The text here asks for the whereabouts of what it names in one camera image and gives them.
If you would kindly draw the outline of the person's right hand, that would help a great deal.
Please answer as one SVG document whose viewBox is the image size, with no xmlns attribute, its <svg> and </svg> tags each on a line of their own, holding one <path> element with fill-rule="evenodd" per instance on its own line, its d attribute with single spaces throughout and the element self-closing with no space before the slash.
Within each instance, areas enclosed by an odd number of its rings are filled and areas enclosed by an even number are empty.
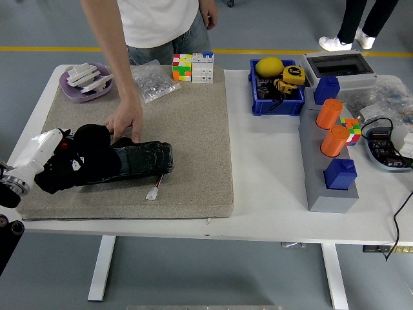
<svg viewBox="0 0 413 310">
<path fill-rule="evenodd" d="M 111 133 L 113 142 L 117 142 L 130 127 L 132 141 L 139 143 L 143 128 L 143 108 L 139 94 L 137 92 L 122 94 L 120 104 L 107 119 L 105 126 Z"/>
</svg>

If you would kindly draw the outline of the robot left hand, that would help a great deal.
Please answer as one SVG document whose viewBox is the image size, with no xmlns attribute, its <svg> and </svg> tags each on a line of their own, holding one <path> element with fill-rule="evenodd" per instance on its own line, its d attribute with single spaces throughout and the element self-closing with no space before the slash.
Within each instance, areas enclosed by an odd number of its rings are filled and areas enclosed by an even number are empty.
<svg viewBox="0 0 413 310">
<path fill-rule="evenodd" d="M 29 192 L 34 185 L 34 178 L 43 172 L 47 161 L 54 155 L 63 138 L 74 136 L 70 129 L 52 129 L 28 140 L 12 165 L 14 169 L 7 173 L 8 183 L 20 192 Z"/>
</svg>

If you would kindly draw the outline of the person's left hand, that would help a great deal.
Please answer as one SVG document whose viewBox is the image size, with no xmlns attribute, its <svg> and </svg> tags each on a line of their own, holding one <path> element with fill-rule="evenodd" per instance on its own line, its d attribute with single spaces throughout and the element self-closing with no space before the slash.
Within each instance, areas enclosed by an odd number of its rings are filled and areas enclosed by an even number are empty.
<svg viewBox="0 0 413 310">
<path fill-rule="evenodd" d="M 218 21 L 218 7 L 214 3 L 204 3 L 199 6 L 204 25 L 207 30 L 213 29 Z"/>
</svg>

